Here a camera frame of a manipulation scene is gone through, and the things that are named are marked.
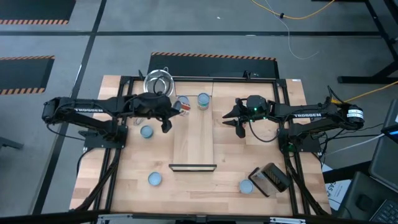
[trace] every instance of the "desk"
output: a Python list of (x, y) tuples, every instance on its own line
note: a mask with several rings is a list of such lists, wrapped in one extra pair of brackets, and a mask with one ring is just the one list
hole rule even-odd
[[(106, 75), (99, 90), (99, 99), (116, 96), (120, 76)], [(291, 105), (305, 105), (300, 80), (286, 80)], [(258, 141), (246, 127), (246, 138), (235, 135), (231, 126), (221, 122), (223, 114), (234, 106), (236, 97), (261, 95), (274, 99), (274, 89), (269, 83), (227, 83), (227, 82), (175, 82), (178, 95), (197, 95), (207, 92), (212, 97), (213, 110), (213, 154), (217, 168), (214, 172), (172, 172), (169, 164), (173, 160), (173, 128), (164, 134), (156, 119), (145, 120), (140, 126), (133, 126), (133, 119), (127, 120), (129, 133), (126, 147), (122, 150), (111, 212), (114, 213), (162, 213), (162, 214), (209, 214), (209, 215), (292, 215), (289, 191), (265, 198), (257, 189), (250, 195), (239, 193), (239, 181), (247, 179), (257, 166), (275, 163), (285, 171), (284, 158), (279, 152), (277, 141)], [(142, 82), (134, 81), (133, 93), (142, 92)], [(279, 88), (283, 102), (283, 92)], [(95, 114), (96, 119), (110, 119), (106, 114)], [(307, 123), (309, 119), (296, 122)], [(152, 139), (144, 139), (139, 131), (142, 125), (154, 128)], [(271, 121), (253, 123), (253, 129), (260, 138), (275, 136), (278, 125)], [(80, 171), (73, 191), (70, 208), (79, 206), (93, 190), (100, 175), (104, 150), (94, 149), (81, 161)], [(310, 153), (301, 153), (305, 183), (323, 209), (330, 212), (325, 183), (319, 161)], [(148, 184), (148, 175), (157, 171), (162, 174), (160, 186)], [(100, 208), (104, 208), (105, 186)], [(299, 189), (295, 188), (298, 209), (302, 211)]]

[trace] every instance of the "gray floor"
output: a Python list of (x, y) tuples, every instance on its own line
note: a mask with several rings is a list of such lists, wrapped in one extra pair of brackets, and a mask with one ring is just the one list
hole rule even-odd
[[(91, 30), (100, 0), (76, 2), (67, 26), (0, 26), (0, 30)], [(276, 11), (290, 16), (303, 16), (322, 7), (325, 2), (269, 0)], [(391, 36), (397, 25), (382, 1), (372, 1), (382, 23)], [(333, 3), (321, 14), (303, 21), (285, 20), (294, 31), (374, 31), (377, 30), (364, 4)], [(285, 31), (272, 14), (250, 0), (221, 1), (108, 1), (100, 31), (137, 30), (249, 30)], [(0, 216), (25, 215), (34, 204), (44, 167), (52, 152), (55, 136), (40, 119), (43, 102), (56, 96), (69, 96), (88, 37), (15, 37), (0, 36), (0, 57), (55, 55), (46, 92), (41, 95), (0, 97), (0, 136), (23, 142), (20, 151), (0, 151)], [(327, 96), (330, 85), (343, 99), (359, 95), (381, 85), (337, 84), (340, 75), (372, 75), (392, 62), (387, 46), (375, 37), (292, 37), (290, 54), (287, 37), (238, 36), (130, 36), (97, 37), (79, 92), (80, 98), (96, 98), (103, 75), (137, 75), (146, 72), (151, 52), (195, 52), (206, 54), (252, 55), (278, 59), (281, 78), (300, 78), (307, 103), (318, 103)], [(366, 126), (384, 121), (389, 103), (397, 98), (398, 87), (355, 101), (365, 111)], [(77, 135), (71, 126), (68, 134)], [(361, 134), (377, 133), (378, 129)], [(328, 151), (362, 141), (332, 141)], [(376, 142), (327, 157), (334, 168), (369, 160)], [(44, 212), (67, 211), (76, 178), (76, 162), (83, 143), (65, 140), (55, 171)]]

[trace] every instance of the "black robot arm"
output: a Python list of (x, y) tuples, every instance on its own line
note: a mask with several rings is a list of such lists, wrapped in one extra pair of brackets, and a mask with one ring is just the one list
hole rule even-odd
[[(223, 118), (237, 118), (230, 121), (223, 122), (224, 124), (234, 126), (236, 134), (240, 138), (245, 137), (245, 130), (243, 124), (249, 122), (251, 131), (251, 122), (262, 119), (269, 119), (270, 121), (280, 123), (281, 129), (278, 130), (277, 137), (282, 153), (284, 154), (287, 172), (292, 176), (297, 183), (301, 193), (308, 200), (311, 207), (317, 215), (328, 215), (319, 203), (312, 197), (311, 193), (305, 187), (305, 184), (295, 171), (290, 159), (289, 149), (294, 146), (294, 152), (319, 152), (319, 140), (312, 138), (312, 134), (323, 131), (343, 128), (347, 130), (358, 130), (363, 127), (363, 111), (356, 105), (342, 103), (335, 105), (331, 103), (331, 98), (326, 98), (325, 102), (317, 105), (308, 106), (289, 106), (273, 101), (266, 101), (265, 98), (252, 95), (245, 99), (236, 99), (236, 105), (232, 111), (223, 116)], [(290, 124), (289, 129), (284, 129), (284, 124), (293, 118), (321, 118), (318, 121), (308, 124)]]
[[(100, 121), (82, 113), (106, 113), (112, 119)], [(88, 128), (88, 131), (79, 131), (79, 133), (86, 137), (86, 141), (91, 138), (92, 143), (96, 142), (93, 143), (96, 147), (124, 147), (127, 127), (119, 125), (118, 118), (155, 118), (162, 122), (162, 131), (167, 133), (172, 127), (169, 119), (179, 113), (179, 110), (172, 108), (167, 96), (142, 93), (111, 97), (107, 100), (54, 98), (44, 103), (42, 119), (46, 124), (71, 123)]]
[(285, 123), (294, 118), (323, 118), (309, 124), (293, 124), (289, 128), (289, 136), (292, 138), (306, 134), (315, 134), (335, 128), (358, 130), (363, 127), (363, 111), (356, 105), (342, 103), (336, 105), (326, 98), (324, 103), (317, 105), (289, 106), (265, 98), (252, 95), (245, 99), (236, 99), (236, 105), (232, 111), (223, 118), (237, 118), (225, 121), (224, 124), (235, 126), (236, 134), (240, 138), (245, 137), (243, 124), (268, 119), (276, 123)]

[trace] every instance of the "black floor mat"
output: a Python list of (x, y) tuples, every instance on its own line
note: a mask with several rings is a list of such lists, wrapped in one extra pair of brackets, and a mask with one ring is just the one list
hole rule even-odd
[(254, 78), (279, 78), (271, 57), (153, 52), (148, 73), (164, 67), (172, 76), (242, 78), (246, 70), (255, 73)]
[(0, 24), (67, 24), (75, 0), (0, 0)]
[(54, 56), (0, 58), (0, 95), (43, 93)]

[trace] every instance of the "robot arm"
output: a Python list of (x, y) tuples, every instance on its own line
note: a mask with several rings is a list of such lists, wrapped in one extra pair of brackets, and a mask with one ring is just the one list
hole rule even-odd
[(315, 134), (335, 128), (358, 130), (363, 127), (363, 111), (356, 105), (343, 103), (335, 105), (327, 98), (324, 104), (306, 106), (288, 106), (282, 103), (266, 101), (265, 98), (252, 95), (245, 99), (236, 99), (232, 111), (223, 118), (237, 118), (224, 121), (224, 124), (235, 126), (236, 134), (245, 137), (242, 125), (246, 122), (255, 122), (268, 119), (276, 123), (285, 123), (294, 118), (324, 118), (310, 124), (294, 124), (290, 127), (289, 135)]
[[(112, 119), (100, 121), (82, 113), (106, 113)], [(127, 127), (119, 125), (118, 118), (156, 118), (162, 122), (162, 131), (167, 133), (172, 127), (169, 119), (179, 113), (179, 110), (172, 107), (167, 96), (142, 93), (140, 95), (111, 97), (107, 100), (54, 98), (44, 103), (42, 119), (46, 124), (66, 122), (88, 128), (88, 131), (79, 132), (86, 137), (86, 140), (88, 136), (98, 136), (101, 138), (100, 140), (105, 142), (118, 142), (119, 145), (124, 145)]]

